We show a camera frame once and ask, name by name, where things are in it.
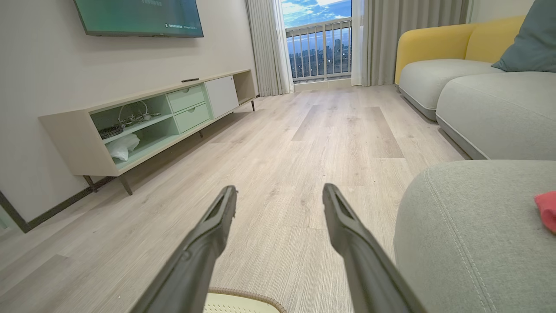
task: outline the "curtain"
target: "curtain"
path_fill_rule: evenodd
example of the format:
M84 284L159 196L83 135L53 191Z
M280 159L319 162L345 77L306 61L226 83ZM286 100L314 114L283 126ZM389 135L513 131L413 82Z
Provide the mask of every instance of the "curtain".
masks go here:
M365 0L351 0L351 85L363 84L363 17Z
M264 97L293 92L281 1L246 0L246 4L259 94Z
M461 24L467 12L466 0L357 1L364 2L360 64L364 86L394 83L398 40L404 32Z

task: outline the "cabinet door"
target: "cabinet door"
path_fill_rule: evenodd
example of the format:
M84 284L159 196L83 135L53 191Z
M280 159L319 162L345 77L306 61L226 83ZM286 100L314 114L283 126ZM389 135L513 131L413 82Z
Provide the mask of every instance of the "cabinet door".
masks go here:
M233 76L210 80L205 85L213 118L216 119L239 106Z

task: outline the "sofa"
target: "sofa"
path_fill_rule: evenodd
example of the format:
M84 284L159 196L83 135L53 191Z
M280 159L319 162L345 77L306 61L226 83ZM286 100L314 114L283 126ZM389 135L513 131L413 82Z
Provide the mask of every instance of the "sofa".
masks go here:
M556 74L490 66L523 20L425 28L400 37L400 93L473 159L556 160Z
M474 159L428 168L400 203L396 265L428 312L556 312L556 236L534 201L556 190L556 74L490 66L523 19L399 42L400 93Z
M418 175L394 252L427 311L555 312L556 236L534 201L555 189L555 161L467 160Z

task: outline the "wall-mounted tv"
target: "wall-mounted tv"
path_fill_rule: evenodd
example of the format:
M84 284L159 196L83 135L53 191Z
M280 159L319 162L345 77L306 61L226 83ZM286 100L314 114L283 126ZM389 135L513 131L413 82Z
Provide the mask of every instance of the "wall-mounted tv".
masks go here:
M75 0L91 36L203 37L195 0Z

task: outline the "drawer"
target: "drawer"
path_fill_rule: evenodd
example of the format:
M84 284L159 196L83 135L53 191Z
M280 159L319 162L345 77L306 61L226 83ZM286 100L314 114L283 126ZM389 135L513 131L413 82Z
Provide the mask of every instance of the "drawer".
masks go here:
M189 110L185 110L176 115L176 123L180 133L188 131L208 119L209 111L207 110L206 103L193 107Z
M203 85L197 85L168 94L168 100L174 113L199 103L205 102Z

